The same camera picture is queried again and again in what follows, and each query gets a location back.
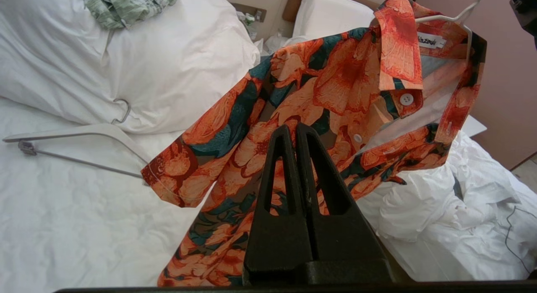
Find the headboard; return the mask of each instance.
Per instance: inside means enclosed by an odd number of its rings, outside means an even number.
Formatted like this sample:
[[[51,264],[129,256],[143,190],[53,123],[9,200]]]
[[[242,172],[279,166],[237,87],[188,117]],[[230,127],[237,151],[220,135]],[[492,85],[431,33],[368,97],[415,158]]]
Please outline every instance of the headboard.
[[[376,10],[376,8],[378,8],[378,6],[380,5],[370,0],[352,0],[352,1],[368,6],[369,8],[372,8],[373,10]],[[288,0],[287,4],[285,5],[284,13],[282,14],[282,18],[284,20],[294,23],[295,20],[297,19],[297,14],[299,12],[301,2],[302,0]]]

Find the green fabric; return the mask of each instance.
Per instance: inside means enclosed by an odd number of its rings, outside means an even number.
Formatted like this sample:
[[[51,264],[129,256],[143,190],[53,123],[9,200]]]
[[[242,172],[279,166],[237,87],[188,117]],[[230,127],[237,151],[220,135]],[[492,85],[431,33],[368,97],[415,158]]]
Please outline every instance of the green fabric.
[[[84,0],[104,29],[130,27],[162,12],[177,0]]]

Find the white hanger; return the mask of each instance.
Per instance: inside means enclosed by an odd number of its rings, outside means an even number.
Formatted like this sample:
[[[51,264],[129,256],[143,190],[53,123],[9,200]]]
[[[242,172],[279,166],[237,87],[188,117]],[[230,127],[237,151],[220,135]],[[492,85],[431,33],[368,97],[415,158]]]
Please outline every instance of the white hanger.
[[[122,120],[114,119],[112,123],[122,123],[127,118],[127,115],[130,112],[130,105],[129,103],[124,99],[116,99],[114,102],[117,101],[123,101],[127,104],[127,113],[123,117]],[[125,132],[123,132],[119,127],[113,125],[113,124],[97,124],[97,125],[86,125],[86,126],[77,126],[73,128],[67,128],[64,130],[55,130],[55,131],[44,131],[44,132],[33,132],[33,133],[24,133],[24,134],[15,134],[13,136],[7,136],[3,139],[6,143],[12,143],[12,142],[18,142],[19,143],[19,149],[28,155],[37,155],[40,154],[46,154],[50,155],[52,157],[59,157],[61,159],[66,159],[69,161],[74,161],[77,163],[82,163],[86,165],[91,165],[94,167],[99,167],[102,169],[106,169],[109,171],[114,171],[117,173],[125,174],[134,176],[136,178],[142,178],[142,175],[140,173],[133,173],[126,170],[121,170],[113,167],[108,167],[105,165],[100,165],[88,161],[83,161],[81,159],[77,159],[74,157],[68,157],[61,154],[51,153],[43,150],[36,149],[33,144],[29,141],[35,141],[35,140],[47,140],[47,139],[59,139],[59,138],[67,138],[70,136],[107,136],[109,138],[112,138],[121,144],[125,146],[129,151],[134,153],[137,157],[139,157],[142,161],[144,161],[145,164],[148,164],[151,161],[150,156],[142,149],[138,144],[136,144]]]
[[[468,33],[468,48],[466,49],[466,61],[468,61],[470,60],[470,51],[472,49],[472,31],[466,25],[464,25],[464,22],[472,14],[474,8],[479,4],[479,2],[481,2],[481,0],[475,0],[475,2],[470,4],[470,6],[465,8],[459,15],[455,16],[455,18],[443,15],[427,16],[417,18],[416,23],[424,23],[432,20],[445,20],[458,24],[460,27],[462,27],[462,29],[464,29],[464,31],[466,31],[466,33]]]

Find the orange flower pattern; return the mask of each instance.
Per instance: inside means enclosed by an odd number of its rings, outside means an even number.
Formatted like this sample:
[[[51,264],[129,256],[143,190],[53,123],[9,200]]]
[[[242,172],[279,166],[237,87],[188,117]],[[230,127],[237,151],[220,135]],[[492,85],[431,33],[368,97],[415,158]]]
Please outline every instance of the orange flower pattern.
[[[198,205],[216,181],[158,285],[242,284],[270,137],[283,124],[293,140],[299,122],[317,131],[355,199],[381,182],[405,184],[397,177],[402,170],[444,164],[477,97],[486,42],[472,36],[466,64],[464,31],[443,21],[415,24],[415,17],[434,14],[409,0],[386,0],[375,13],[378,25],[278,50],[153,159],[142,170],[144,179],[161,199],[180,207]],[[417,30],[443,36],[445,47],[418,47]],[[421,55],[458,61],[424,80]],[[431,94],[459,77],[438,123],[361,151],[385,125],[414,114]],[[403,105],[405,94],[414,101]],[[272,189],[270,213],[285,215],[281,161]],[[329,215],[323,192],[317,197],[321,212]]]

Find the pink wall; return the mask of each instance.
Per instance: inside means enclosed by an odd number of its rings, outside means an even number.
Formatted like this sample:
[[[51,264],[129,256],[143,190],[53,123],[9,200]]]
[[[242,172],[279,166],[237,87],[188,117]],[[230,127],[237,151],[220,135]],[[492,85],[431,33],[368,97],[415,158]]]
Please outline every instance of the pink wall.
[[[456,16],[474,0],[416,0]],[[475,136],[511,169],[537,152],[537,50],[509,0],[481,0],[466,25],[488,42],[480,95],[471,112],[488,130]]]

